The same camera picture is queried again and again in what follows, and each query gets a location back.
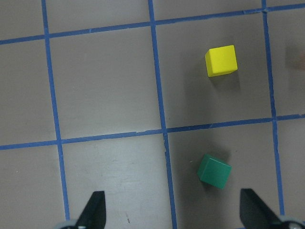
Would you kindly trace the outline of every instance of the blue tape line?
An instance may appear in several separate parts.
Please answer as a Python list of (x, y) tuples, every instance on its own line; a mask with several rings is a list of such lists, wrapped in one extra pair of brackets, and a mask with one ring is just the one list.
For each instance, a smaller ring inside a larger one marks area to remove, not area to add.
[(162, 134), (162, 130), (148, 130), (144, 132), (127, 132), (119, 134), (110, 134), (110, 135), (97, 135), (97, 136), (88, 136), (88, 137), (77, 137), (77, 138), (68, 138), (62, 139), (62, 144), (76, 143), (76, 142), (88, 142), (88, 141), (98, 141), (104, 139), (116, 139), (116, 138), (125, 138), (125, 137), (135, 137), (135, 136), (144, 136), (144, 135), (156, 135)]
[(0, 146), (0, 150), (20, 149), (20, 148), (29, 148), (29, 147), (38, 147), (38, 146), (51, 146), (51, 145), (56, 145), (56, 144), (57, 144), (57, 141), (29, 142), (29, 143), (20, 143), (20, 144)]
[[(266, 7), (266, 1), (262, 0), (262, 8), (258, 8), (258, 9), (240, 10), (240, 11), (216, 13), (216, 14), (208, 14), (208, 15), (199, 15), (199, 16), (185, 17), (185, 18), (158, 20), (158, 21), (155, 21), (155, 24), (156, 25), (163, 25), (163, 24), (171, 24), (171, 23), (177, 23), (177, 22), (182, 22), (182, 21), (198, 21), (198, 20), (206, 20), (206, 19), (210, 19), (210, 18), (223, 18), (223, 17), (240, 16), (240, 15), (246, 15), (246, 14), (260, 13), (260, 12), (263, 12), (263, 11), (266, 12), (266, 11), (279, 11), (279, 10), (293, 10), (293, 9), (301, 9), (301, 8), (305, 8), (305, 3), (285, 5), (285, 6)], [(150, 26), (150, 22), (131, 23), (131, 24), (124, 24), (124, 25), (113, 25), (113, 26), (106, 26), (106, 27), (99, 27), (99, 28), (77, 30), (77, 31), (57, 32), (57, 33), (49, 34), (49, 37), (50, 38), (65, 37), (65, 36), (81, 35), (81, 34), (88, 34), (88, 33), (94, 33), (94, 32), (124, 30), (124, 29), (147, 27), (147, 26)], [(44, 39), (44, 35), (20, 37), (20, 38), (14, 38), (14, 39), (0, 40), (0, 45), (9, 44), (9, 43), (35, 41), (35, 40), (41, 40), (41, 39)]]
[(305, 118), (305, 114), (290, 114), (290, 115), (278, 116), (277, 120), (282, 121), (282, 120), (292, 120), (292, 119), (299, 119), (299, 118)]
[(267, 2), (266, 2), (266, 0), (262, 0), (262, 8), (263, 8), (263, 9), (266, 9), (266, 7), (267, 7)]
[(272, 122), (272, 126), (273, 126), (274, 158), (275, 158), (275, 169), (276, 169), (276, 180), (277, 180), (277, 190), (278, 190), (278, 198), (279, 198), (279, 205), (280, 205), (280, 214), (285, 215), (281, 162), (280, 162), (280, 155), (278, 153), (278, 137), (277, 137), (276, 120), (274, 120)]
[(61, 173), (63, 203), (64, 203), (66, 220), (69, 220), (70, 211), (69, 211), (68, 193), (67, 193), (67, 185), (66, 185), (65, 167), (64, 167), (64, 161), (63, 161), (63, 152), (62, 152), (62, 145), (61, 145), (61, 132), (60, 132), (60, 127), (59, 127), (57, 104), (56, 104), (55, 85), (54, 85), (53, 70), (52, 70), (50, 36), (49, 36), (46, 0), (41, 0), (41, 7), (42, 7), (44, 39), (45, 39), (45, 47), (46, 47), (49, 83), (50, 83), (50, 93), (51, 93), (51, 100), (52, 100), (53, 117), (54, 117), (55, 133), (56, 133), (56, 139), (57, 139), (60, 173)]
[(133, 24), (125, 24), (125, 25), (113, 25), (113, 26), (91, 28), (91, 29), (85, 29), (85, 30), (51, 33), (50, 38), (74, 36), (74, 35), (80, 35), (80, 34), (113, 31), (113, 30), (125, 30), (125, 29), (148, 27), (148, 26), (150, 26), (150, 22), (140, 22), (140, 23), (133, 23)]
[(174, 193), (173, 193), (172, 168), (171, 168), (167, 129), (166, 129), (166, 124), (165, 124), (165, 114), (164, 114), (161, 76), (160, 76), (160, 67), (159, 67), (156, 22), (154, 19), (152, 2), (153, 2), (153, 0), (148, 0), (149, 17), (150, 17), (150, 22), (151, 22), (151, 33), (152, 33), (152, 45), (153, 45), (152, 50), (153, 50), (153, 59), (154, 59), (154, 67), (155, 67), (155, 75), (156, 75), (160, 121), (161, 121), (161, 128), (163, 131), (163, 139), (164, 139), (164, 146), (165, 146), (167, 182), (168, 182), (169, 198), (170, 198), (170, 204), (171, 204), (172, 224), (173, 224), (173, 229), (177, 229), (176, 209), (175, 209), (175, 201), (174, 201)]
[(211, 18), (241, 16), (241, 15), (246, 15), (246, 14), (261, 13), (262, 11), (263, 11), (263, 9), (258, 8), (258, 9), (252, 9), (252, 10), (240, 10), (240, 11), (207, 14), (207, 15), (185, 17), (185, 18), (165, 19), (165, 20), (156, 21), (156, 25), (172, 24), (172, 23), (177, 23), (177, 22), (182, 22), (182, 21), (199, 21), (199, 20), (206, 20), (206, 19), (211, 19)]
[(274, 157), (275, 157), (275, 168), (276, 168), (276, 177), (277, 177), (277, 190), (278, 190), (278, 197), (279, 197), (280, 214), (284, 215), (285, 207), (284, 207), (284, 195), (283, 195), (283, 186), (282, 186), (280, 156), (278, 153), (277, 122), (276, 122), (276, 109), (275, 109), (274, 87), (273, 87), (273, 76), (272, 76), (271, 48), (270, 48), (269, 29), (268, 29), (266, 12), (263, 13), (263, 23), (264, 23), (266, 60), (267, 60), (267, 69), (268, 69), (270, 106), (271, 106), (271, 114), (272, 114), (272, 118), (273, 118), (273, 121), (272, 121), (273, 144), (274, 144)]
[(44, 39), (44, 35), (37, 35), (37, 36), (30, 36), (30, 37), (19, 37), (19, 38), (2, 40), (2, 41), (0, 41), (0, 45), (19, 43), (19, 42), (29, 42), (29, 41), (36, 41), (36, 40), (42, 40), (42, 39)]
[(182, 126), (182, 127), (168, 128), (167, 131), (168, 133), (173, 133), (173, 132), (182, 132), (182, 131), (191, 131), (191, 130), (213, 129), (219, 127), (234, 126), (234, 125), (248, 125), (248, 124), (269, 123), (269, 122), (272, 122), (272, 118), (258, 118), (258, 119), (239, 120), (239, 121), (229, 121), (223, 123)]
[(294, 9), (302, 9), (302, 8), (305, 8), (305, 3), (295, 4), (295, 5), (285, 5), (285, 6), (273, 6), (273, 7), (268, 7), (267, 10), (269, 12), (273, 12), (273, 11), (294, 10)]

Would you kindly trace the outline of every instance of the blue tape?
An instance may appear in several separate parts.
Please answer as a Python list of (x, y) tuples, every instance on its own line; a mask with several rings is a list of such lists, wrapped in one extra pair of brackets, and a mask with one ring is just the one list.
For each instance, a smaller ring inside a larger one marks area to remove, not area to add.
[(263, 11), (263, 9), (258, 8), (258, 9), (252, 9), (252, 10), (240, 10), (240, 11), (207, 14), (207, 15), (185, 17), (185, 18), (165, 19), (165, 20), (156, 21), (156, 25), (172, 24), (172, 23), (177, 23), (177, 22), (182, 22), (182, 21), (199, 21), (199, 20), (206, 20), (206, 19), (211, 19), (211, 18), (241, 16), (241, 15), (246, 15), (246, 14), (261, 13), (262, 11)]
[(125, 25), (113, 25), (113, 26), (91, 28), (91, 29), (85, 29), (85, 30), (51, 33), (50, 38), (74, 36), (74, 35), (80, 35), (80, 34), (113, 31), (113, 30), (125, 30), (125, 29), (148, 27), (148, 26), (150, 26), (150, 22), (140, 22), (140, 23), (133, 23), (133, 24), (125, 24)]
[(220, 128), (220, 127), (225, 127), (225, 126), (249, 125), (249, 124), (269, 123), (269, 122), (272, 122), (272, 118), (258, 118), (258, 119), (229, 121), (229, 122), (223, 122), (223, 123), (182, 126), (182, 127), (168, 128), (167, 131), (168, 131), (168, 133), (173, 133), (173, 132), (182, 132), (182, 131), (191, 131), (191, 130), (213, 129), (213, 128)]
[(7, 39), (0, 41), (0, 45), (2, 44), (12, 44), (12, 43), (20, 43), (20, 42), (29, 42), (44, 39), (44, 35), (30, 36), (30, 37), (19, 37), (13, 39)]
[(305, 118), (305, 114), (290, 114), (290, 115), (278, 116), (277, 120), (282, 121), (282, 120), (292, 120), (292, 119), (299, 119), (299, 118)]
[(161, 128), (163, 131), (163, 139), (164, 139), (164, 146), (165, 146), (167, 182), (168, 182), (169, 198), (170, 198), (170, 204), (171, 204), (172, 224), (173, 224), (173, 229), (177, 229), (176, 209), (175, 209), (175, 201), (174, 201), (174, 193), (173, 193), (173, 178), (172, 178), (172, 169), (171, 169), (171, 160), (170, 160), (170, 151), (169, 151), (169, 145), (168, 145), (167, 130), (166, 130), (166, 124), (165, 124), (165, 114), (164, 114), (161, 76), (160, 76), (160, 67), (159, 67), (156, 22), (154, 19), (152, 2), (153, 2), (153, 0), (148, 0), (149, 17), (150, 17), (150, 22), (151, 22), (151, 33), (152, 33), (152, 45), (153, 45), (152, 50), (153, 50), (153, 59), (154, 59), (154, 67), (155, 67), (155, 75), (156, 75), (160, 121), (161, 121)]
[(52, 100), (53, 117), (54, 117), (55, 133), (56, 133), (56, 139), (57, 139), (60, 173), (61, 173), (63, 203), (64, 203), (66, 220), (69, 220), (70, 211), (69, 211), (68, 193), (67, 193), (67, 185), (66, 185), (65, 167), (64, 167), (64, 161), (63, 161), (63, 152), (62, 152), (62, 145), (61, 145), (61, 132), (60, 132), (60, 127), (59, 127), (58, 112), (57, 112), (55, 85), (54, 85), (53, 70), (52, 70), (50, 36), (49, 36), (49, 27), (48, 27), (47, 7), (46, 7), (45, 0), (41, 0), (41, 7), (42, 7), (42, 18), (43, 18), (43, 26), (44, 26), (44, 39), (45, 39), (45, 47), (46, 47), (49, 83), (50, 83), (50, 93), (51, 93), (51, 100)]
[(267, 7), (267, 2), (266, 2), (266, 0), (262, 0), (262, 8), (263, 8), (263, 9), (266, 9), (266, 7)]
[(284, 215), (285, 207), (284, 207), (284, 196), (283, 196), (283, 186), (282, 186), (281, 164), (280, 164), (280, 157), (279, 157), (279, 153), (278, 153), (277, 122), (276, 122), (277, 118), (276, 118), (275, 99), (274, 99), (271, 48), (270, 48), (268, 22), (267, 22), (267, 12), (263, 13), (263, 23), (264, 23), (266, 60), (267, 60), (267, 69), (268, 69), (270, 106), (271, 106), (271, 114), (272, 114), (272, 118), (273, 118), (273, 121), (272, 121), (273, 144), (274, 144), (274, 157), (275, 157), (275, 168), (276, 168), (276, 177), (277, 177), (277, 190), (278, 190), (278, 197), (279, 197), (280, 214)]
[(29, 143), (0, 146), (0, 150), (20, 149), (20, 148), (29, 148), (29, 147), (38, 147), (38, 146), (52, 146), (52, 145), (56, 145), (56, 144), (57, 144), (57, 141), (55, 141), (55, 140), (54, 141), (44, 141), (44, 142), (29, 142)]
[(273, 12), (273, 11), (294, 10), (294, 9), (302, 9), (302, 8), (305, 8), (305, 3), (294, 4), (294, 5), (285, 5), (285, 6), (268, 7), (267, 10), (269, 12)]
[(97, 136), (62, 139), (61, 143), (68, 144), (68, 143), (77, 143), (77, 142), (98, 141), (98, 140), (104, 140), (104, 139), (116, 139), (116, 138), (135, 137), (135, 136), (144, 136), (144, 135), (156, 135), (156, 134), (162, 134), (162, 133), (163, 133), (162, 130), (148, 130), (148, 131), (144, 131), (144, 132), (127, 132), (127, 133), (110, 134), (110, 135), (97, 135)]

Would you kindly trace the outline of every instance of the cube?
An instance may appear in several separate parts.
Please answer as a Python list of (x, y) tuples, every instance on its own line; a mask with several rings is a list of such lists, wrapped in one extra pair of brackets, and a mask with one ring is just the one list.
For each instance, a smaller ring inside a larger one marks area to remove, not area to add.
[(223, 189), (230, 172), (230, 165), (216, 157), (205, 154), (197, 174), (201, 181)]
[(213, 48), (205, 54), (208, 76), (225, 75), (237, 70), (234, 45)]

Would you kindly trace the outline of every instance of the floor tile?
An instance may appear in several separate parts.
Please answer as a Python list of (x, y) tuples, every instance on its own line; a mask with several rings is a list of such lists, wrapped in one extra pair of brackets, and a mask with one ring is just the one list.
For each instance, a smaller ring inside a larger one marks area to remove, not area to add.
[(56, 139), (44, 41), (0, 53), (0, 145)]
[(0, 151), (0, 228), (53, 228), (64, 221), (56, 146)]
[(305, 0), (267, 0), (267, 6), (284, 6), (305, 3)]
[(261, 8), (260, 0), (154, 0), (156, 20)]
[(73, 31), (149, 21), (143, 0), (47, 1), (50, 32)]
[(305, 9), (268, 14), (277, 115), (305, 113)]
[(0, 40), (44, 34), (40, 0), (0, 2)]
[[(271, 115), (261, 14), (162, 25), (157, 36), (167, 127)], [(238, 71), (208, 78), (205, 53), (231, 44)]]
[(278, 122), (285, 213), (305, 221), (303, 182), (305, 168), (305, 119)]
[[(169, 133), (169, 144), (179, 229), (242, 228), (241, 188), (279, 212), (271, 123)], [(206, 153), (232, 166), (223, 190), (197, 176)]]
[(62, 138), (160, 128), (150, 28), (51, 40)]
[(170, 229), (162, 135), (63, 146), (71, 217), (93, 191), (106, 195), (106, 228)]

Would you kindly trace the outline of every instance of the green cube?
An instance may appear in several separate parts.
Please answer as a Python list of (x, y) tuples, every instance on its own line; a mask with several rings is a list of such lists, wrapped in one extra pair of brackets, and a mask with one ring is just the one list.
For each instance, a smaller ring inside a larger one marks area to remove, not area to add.
[(223, 189), (230, 171), (230, 165), (216, 157), (205, 154), (197, 174), (201, 181)]

